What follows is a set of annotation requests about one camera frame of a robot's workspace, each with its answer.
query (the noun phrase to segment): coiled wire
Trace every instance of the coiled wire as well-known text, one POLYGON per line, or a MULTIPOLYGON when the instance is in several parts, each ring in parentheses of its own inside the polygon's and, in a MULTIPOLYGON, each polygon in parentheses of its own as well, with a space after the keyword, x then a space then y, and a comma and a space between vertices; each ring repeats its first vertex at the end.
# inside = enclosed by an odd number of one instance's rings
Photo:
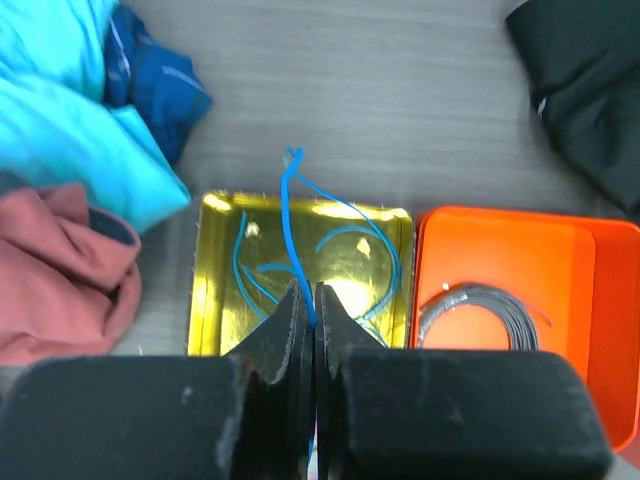
POLYGON ((500 288, 482 283, 464 283, 429 301, 420 310, 418 345, 424 345, 429 328, 449 310, 475 305, 496 315, 509 335, 511 350, 538 350, 538 330, 525 304, 517 297, 500 288))

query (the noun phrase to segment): blue fabric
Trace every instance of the blue fabric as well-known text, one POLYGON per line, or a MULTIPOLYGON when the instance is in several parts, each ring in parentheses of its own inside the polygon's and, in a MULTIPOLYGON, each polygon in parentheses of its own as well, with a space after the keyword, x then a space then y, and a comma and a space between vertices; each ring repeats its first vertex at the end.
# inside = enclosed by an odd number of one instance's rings
POLYGON ((189 203, 133 107, 103 97, 115 0, 0 2, 0 168, 35 187, 84 184, 143 232, 189 203))
POLYGON ((111 18, 104 59, 105 103, 133 104, 171 165, 212 104, 188 57, 158 45, 124 5, 111 18))

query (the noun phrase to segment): blue wire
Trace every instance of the blue wire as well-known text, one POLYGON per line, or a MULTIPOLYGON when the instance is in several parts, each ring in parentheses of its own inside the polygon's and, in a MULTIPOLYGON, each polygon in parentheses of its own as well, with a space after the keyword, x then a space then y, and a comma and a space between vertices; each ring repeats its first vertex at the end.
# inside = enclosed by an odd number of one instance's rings
POLYGON ((291 165, 287 169, 287 172, 291 171, 291 174, 287 178, 287 181, 293 175, 298 180, 300 180, 302 183, 304 183, 306 186, 308 186, 312 190, 315 190, 317 193, 319 193, 323 197, 326 197, 329 200, 333 200, 334 202, 340 203, 341 205, 349 207, 352 210, 354 210, 355 212, 357 212, 371 226, 371 228, 373 230, 375 230, 375 232, 382 239, 382 241, 385 242, 385 245, 387 246, 389 251, 392 252, 392 255, 391 255, 391 259, 392 260, 391 260, 391 262, 392 262, 392 265, 395 264, 395 265, 392 266, 392 278, 391 278, 391 281, 389 282, 389 286, 387 287, 387 291, 383 295, 383 297, 380 300, 380 302, 378 302, 378 305, 376 305, 374 308, 372 308, 371 310, 369 310, 365 314, 366 318, 364 318, 364 316, 363 316, 363 319, 365 321, 369 321, 373 317, 375 317, 378 313, 380 313, 387 306, 387 304, 393 299, 393 296, 395 295, 394 289, 396 288, 396 285, 399 285, 400 277, 401 277, 401 273, 400 273, 399 268, 398 268, 399 265, 400 265, 400 257, 396 253, 394 246, 391 244, 391 242, 389 241, 387 236, 385 234, 383 234, 382 231, 378 228, 378 226, 373 221, 371 221, 371 219, 369 219, 369 217, 367 217, 364 214, 364 212, 362 212, 358 207, 356 207, 355 205, 352 205, 349 202, 345 202, 344 200, 341 200, 341 199, 331 195, 330 193, 325 192, 320 187, 318 187, 317 185, 314 185, 309 180, 307 180, 306 178, 304 178, 302 175, 298 174, 298 172, 295 171, 295 169, 300 164, 300 161, 302 160, 301 155, 300 155, 301 151, 302 151, 302 156, 304 156, 304 150, 303 149, 300 148, 300 149, 298 149, 297 151, 294 152, 294 150, 291 147, 289 147, 287 150, 288 150, 289 154, 291 154, 294 157, 294 161, 291 163, 291 165))
POLYGON ((280 180, 280 211, 282 215, 282 233, 284 235, 284 245, 287 248, 287 253, 289 254, 289 259, 291 260, 291 265, 293 266, 293 271, 298 277, 298 282, 300 283, 300 289, 302 290, 302 296, 304 297, 304 301, 307 304, 307 314, 309 316, 309 325, 315 327, 316 325, 316 310, 313 306, 313 294, 311 293, 311 288, 309 287, 309 283, 307 282, 307 277, 304 274, 304 270, 302 269, 302 265, 300 264, 300 259, 298 258, 298 253, 296 252, 296 246, 293 241, 293 233, 291 232, 291 218, 289 211, 289 180, 291 177, 296 175, 296 168, 302 162, 302 158, 304 157, 304 149, 299 148, 293 157, 293 162, 289 165, 289 168, 282 175, 282 179, 280 180))
POLYGON ((318 244, 316 245, 316 253, 318 253, 320 250, 322 250, 322 247, 324 247, 327 244, 327 242, 329 240, 331 240, 333 237, 335 237, 337 235, 340 235, 341 233, 348 233, 348 232, 359 232, 359 233, 365 233, 365 234, 368 234, 368 235, 373 235, 373 236, 376 236, 376 237, 378 236, 378 234, 375 232, 375 230, 372 230, 372 229, 366 228, 366 227, 359 227, 357 225, 353 225, 353 226, 350 226, 350 227, 334 228, 329 233, 327 233, 324 237, 322 237, 322 240, 320 240, 318 242, 318 244))
POLYGON ((389 286, 387 287, 387 291, 375 306, 373 306, 370 310, 364 313, 361 317, 356 319, 356 320, 370 321, 375 315, 380 313, 380 311, 387 306, 387 304, 393 299, 396 292, 398 291, 400 278, 399 278, 399 275, 397 275, 397 272, 399 271, 398 264, 400 263, 400 259, 395 247, 393 246, 393 244, 391 244, 391 242, 389 242, 386 236, 380 237, 380 235, 378 235, 378 233, 376 233, 374 230, 370 228, 356 226, 356 225, 339 227, 331 230, 322 238, 322 240, 318 242, 318 244, 316 245, 316 252, 318 252, 322 247, 324 247, 325 244, 336 235, 339 235, 341 233, 347 233, 347 232, 360 232, 360 233, 365 233, 365 234, 373 235, 375 237, 380 238, 384 242, 385 247, 389 251, 389 256, 391 257, 391 280, 389 281, 389 286))
POLYGON ((253 303, 251 297, 247 293, 247 289, 242 283, 242 278, 240 277, 240 269, 238 268, 238 253, 240 252, 240 245, 242 245, 242 239, 244 238, 244 232, 247 229, 247 213, 242 212, 242 220, 240 220, 240 228, 238 229, 238 236, 236 237, 235 244, 233 245, 233 254, 231 257, 231 265, 233 266, 233 275, 236 277, 236 284, 238 285, 238 289, 240 290, 240 294, 243 296, 249 308, 255 312, 261 320, 267 318, 267 316, 260 311, 260 309, 253 303))
POLYGON ((247 267, 243 266, 242 271, 244 272, 244 274, 247 276, 247 278, 253 284, 254 287, 256 287, 264 296, 266 296, 273 303, 275 303, 276 305, 278 304, 278 299, 275 297, 275 295, 273 295, 271 292, 269 292, 269 290, 267 290, 262 285, 260 285, 258 281, 254 278, 254 276, 251 275, 251 272, 247 267))
POLYGON ((260 265, 256 268, 256 272, 258 273, 272 272, 274 270, 289 272, 291 275, 296 274, 296 272, 293 271, 293 268, 289 265, 285 265, 284 263, 265 263, 264 265, 260 265))

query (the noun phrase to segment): orange plastic container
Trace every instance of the orange plastic container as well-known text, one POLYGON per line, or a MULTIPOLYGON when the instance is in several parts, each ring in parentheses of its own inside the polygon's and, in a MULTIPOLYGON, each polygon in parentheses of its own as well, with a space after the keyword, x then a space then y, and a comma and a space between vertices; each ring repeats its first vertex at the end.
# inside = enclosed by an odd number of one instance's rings
MULTIPOLYGON (((616 220, 463 207, 422 219, 411 345, 422 306, 474 281, 523 300, 542 350, 586 381, 612 446, 640 466, 640 229, 616 220)), ((424 348, 508 348, 493 314, 461 307, 439 318, 424 348)))

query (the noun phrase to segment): gold tray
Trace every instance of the gold tray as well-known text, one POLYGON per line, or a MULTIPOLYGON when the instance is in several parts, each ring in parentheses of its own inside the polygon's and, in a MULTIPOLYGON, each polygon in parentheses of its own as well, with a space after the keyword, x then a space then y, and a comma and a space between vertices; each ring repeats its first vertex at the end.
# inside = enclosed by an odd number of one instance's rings
MULTIPOLYGON (((400 257, 401 282, 395 297, 370 321, 385 342, 404 347, 411 306, 413 221, 402 209, 358 208, 389 238, 400 257)), ((391 257, 384 243, 372 235, 345 232, 317 243, 335 228, 368 227, 353 209, 332 201, 291 199, 291 229, 307 279, 332 285, 347 312, 356 318, 374 306, 387 291, 391 257)), ((232 265, 234 245, 247 214, 247 228, 238 251, 238 264, 276 298, 293 278, 286 271, 257 273, 262 264, 289 265, 282 237, 280 199, 244 193, 212 192, 202 199, 194 268, 189 355, 224 355, 261 321, 236 283, 232 265)), ((270 315, 275 304, 249 281, 240 278, 254 304, 270 315)))

